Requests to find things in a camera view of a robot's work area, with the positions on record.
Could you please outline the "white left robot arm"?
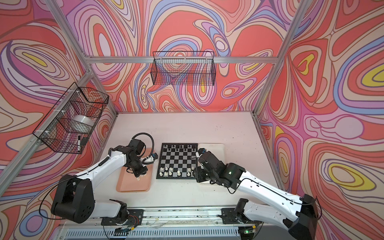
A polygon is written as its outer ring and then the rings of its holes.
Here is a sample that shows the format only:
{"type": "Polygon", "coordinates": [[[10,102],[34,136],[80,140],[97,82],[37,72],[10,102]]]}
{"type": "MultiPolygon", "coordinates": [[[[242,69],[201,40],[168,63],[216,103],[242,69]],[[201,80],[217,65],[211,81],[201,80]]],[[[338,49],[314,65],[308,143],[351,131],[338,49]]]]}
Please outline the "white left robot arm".
{"type": "Polygon", "coordinates": [[[141,161],[143,147],[117,146],[110,148],[103,160],[76,175],[65,175],[59,180],[51,213],[78,224],[88,219],[109,219],[123,225],[129,218],[127,204],[118,200],[99,201],[94,190],[109,175],[122,167],[140,176],[148,169],[141,161]]]}

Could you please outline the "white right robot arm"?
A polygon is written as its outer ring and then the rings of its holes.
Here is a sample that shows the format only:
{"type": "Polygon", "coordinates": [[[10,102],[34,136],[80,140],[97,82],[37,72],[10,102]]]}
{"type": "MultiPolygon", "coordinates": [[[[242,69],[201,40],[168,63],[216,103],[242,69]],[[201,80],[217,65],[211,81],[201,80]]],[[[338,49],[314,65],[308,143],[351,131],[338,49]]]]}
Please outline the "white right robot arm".
{"type": "Polygon", "coordinates": [[[239,199],[234,210],[236,222],[264,222],[288,231],[296,240],[315,239],[320,218],[316,198],[275,188],[237,164],[223,163],[204,148],[196,152],[196,158],[200,166],[193,175],[198,183],[209,182],[226,188],[230,194],[242,192],[263,202],[260,205],[239,199]]]}

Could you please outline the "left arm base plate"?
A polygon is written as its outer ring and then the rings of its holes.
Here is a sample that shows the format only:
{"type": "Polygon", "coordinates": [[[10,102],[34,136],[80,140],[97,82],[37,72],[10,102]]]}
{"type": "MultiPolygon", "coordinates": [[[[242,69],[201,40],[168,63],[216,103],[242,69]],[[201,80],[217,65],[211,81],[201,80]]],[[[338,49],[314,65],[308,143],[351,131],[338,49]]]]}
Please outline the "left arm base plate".
{"type": "Polygon", "coordinates": [[[102,218],[102,226],[137,227],[142,224],[143,209],[121,210],[114,218],[102,218]]]}

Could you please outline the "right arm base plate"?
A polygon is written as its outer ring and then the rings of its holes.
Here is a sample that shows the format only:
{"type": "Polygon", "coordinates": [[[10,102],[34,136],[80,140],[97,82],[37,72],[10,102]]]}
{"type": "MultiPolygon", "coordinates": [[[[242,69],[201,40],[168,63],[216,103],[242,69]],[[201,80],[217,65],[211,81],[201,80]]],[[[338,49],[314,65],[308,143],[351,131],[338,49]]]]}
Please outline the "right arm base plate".
{"type": "Polygon", "coordinates": [[[244,213],[241,213],[235,208],[221,208],[221,214],[219,217],[222,219],[223,224],[252,224],[259,225],[261,221],[253,221],[248,219],[244,213]]]}

